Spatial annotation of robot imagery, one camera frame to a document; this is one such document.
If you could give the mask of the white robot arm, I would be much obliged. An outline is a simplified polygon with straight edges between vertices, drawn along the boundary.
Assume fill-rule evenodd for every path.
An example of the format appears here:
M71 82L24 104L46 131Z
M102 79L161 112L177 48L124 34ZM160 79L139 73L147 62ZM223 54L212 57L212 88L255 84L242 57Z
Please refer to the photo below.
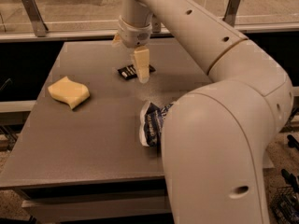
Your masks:
M285 70L193 0L123 0L118 36L137 51L158 20L210 78L180 97L162 131L176 224L269 224L263 156L293 104Z

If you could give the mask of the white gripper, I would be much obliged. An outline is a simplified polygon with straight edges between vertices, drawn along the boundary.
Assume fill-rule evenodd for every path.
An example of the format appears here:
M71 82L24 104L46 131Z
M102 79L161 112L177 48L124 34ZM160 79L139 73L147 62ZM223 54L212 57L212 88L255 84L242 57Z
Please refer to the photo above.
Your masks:
M138 80L142 84L150 79L150 50L145 45L150 41L151 32L151 24L145 27L135 27L119 16L118 32L112 39L113 47L122 42L127 48L134 49L131 59Z

